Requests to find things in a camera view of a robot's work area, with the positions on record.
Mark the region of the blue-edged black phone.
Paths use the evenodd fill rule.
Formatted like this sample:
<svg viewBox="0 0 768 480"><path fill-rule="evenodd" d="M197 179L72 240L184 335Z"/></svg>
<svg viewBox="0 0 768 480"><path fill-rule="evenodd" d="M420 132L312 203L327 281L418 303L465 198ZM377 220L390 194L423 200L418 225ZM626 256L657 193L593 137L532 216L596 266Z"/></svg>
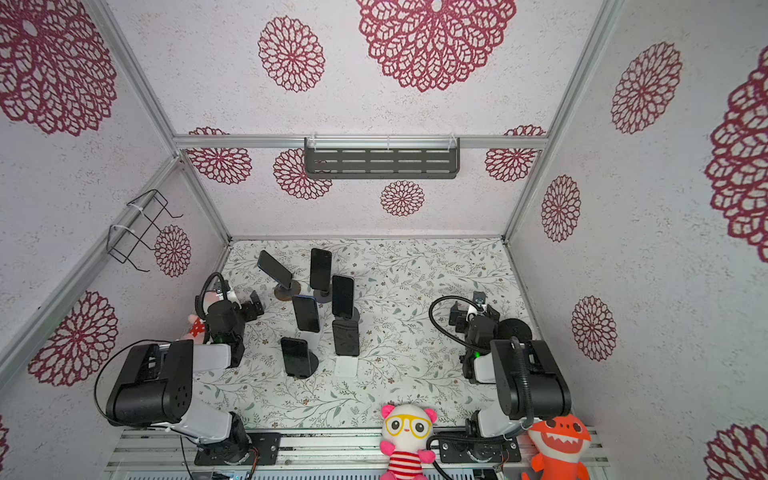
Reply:
<svg viewBox="0 0 768 480"><path fill-rule="evenodd" d="M292 305L297 328L300 331L319 333L321 330L318 304L313 296L295 295Z"/></svg>

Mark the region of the teal-edged black phone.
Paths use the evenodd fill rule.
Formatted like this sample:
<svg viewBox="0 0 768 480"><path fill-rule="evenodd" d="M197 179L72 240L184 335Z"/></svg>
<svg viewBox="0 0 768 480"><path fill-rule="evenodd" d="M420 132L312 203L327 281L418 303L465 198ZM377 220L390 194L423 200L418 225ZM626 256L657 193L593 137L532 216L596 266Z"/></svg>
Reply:
<svg viewBox="0 0 768 480"><path fill-rule="evenodd" d="M332 276L332 313L336 318L351 320L354 317L354 279Z"/></svg>

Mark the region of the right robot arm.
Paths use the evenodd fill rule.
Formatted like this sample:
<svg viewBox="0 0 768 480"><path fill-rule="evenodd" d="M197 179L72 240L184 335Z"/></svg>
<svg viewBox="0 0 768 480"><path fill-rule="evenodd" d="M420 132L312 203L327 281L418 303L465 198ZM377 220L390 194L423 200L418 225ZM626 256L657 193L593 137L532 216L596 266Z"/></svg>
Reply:
<svg viewBox="0 0 768 480"><path fill-rule="evenodd" d="M455 302L449 325L464 337L462 374L473 384L493 385L497 401L466 421L469 437L512 437L538 420L565 416L571 396L546 342L527 323L502 319L492 307L478 311Z"/></svg>

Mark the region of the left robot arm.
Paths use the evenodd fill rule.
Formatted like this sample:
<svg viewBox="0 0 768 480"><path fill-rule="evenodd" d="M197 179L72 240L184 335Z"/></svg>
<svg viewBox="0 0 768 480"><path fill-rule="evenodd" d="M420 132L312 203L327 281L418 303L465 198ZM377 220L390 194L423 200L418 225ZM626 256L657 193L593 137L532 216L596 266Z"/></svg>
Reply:
<svg viewBox="0 0 768 480"><path fill-rule="evenodd" d="M163 428L191 441L213 464L237 465L256 454L242 418L218 410L193 392L193 377L238 367L245 353L247 323L264 313L255 292L241 303L236 295L206 293L196 298L205 314L207 341L150 342L129 349L106 403L114 426Z"/></svg>

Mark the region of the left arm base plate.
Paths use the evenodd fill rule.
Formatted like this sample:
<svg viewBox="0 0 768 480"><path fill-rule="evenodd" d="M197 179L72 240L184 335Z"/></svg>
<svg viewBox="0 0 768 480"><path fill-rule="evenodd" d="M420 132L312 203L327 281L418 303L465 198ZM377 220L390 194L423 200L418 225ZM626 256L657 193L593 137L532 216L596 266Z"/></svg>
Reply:
<svg viewBox="0 0 768 480"><path fill-rule="evenodd" d="M272 466L277 462L282 435L248 432L243 436L197 447L195 466Z"/></svg>

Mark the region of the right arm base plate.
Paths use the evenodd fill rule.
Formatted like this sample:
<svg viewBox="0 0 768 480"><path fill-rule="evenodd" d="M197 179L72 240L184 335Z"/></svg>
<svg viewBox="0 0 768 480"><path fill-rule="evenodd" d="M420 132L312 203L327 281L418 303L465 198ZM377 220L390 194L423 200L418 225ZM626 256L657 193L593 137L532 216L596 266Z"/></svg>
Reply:
<svg viewBox="0 0 768 480"><path fill-rule="evenodd" d="M433 446L438 451L439 461L445 464L501 464L522 460L515 438L492 440L448 430L436 434Z"/></svg>

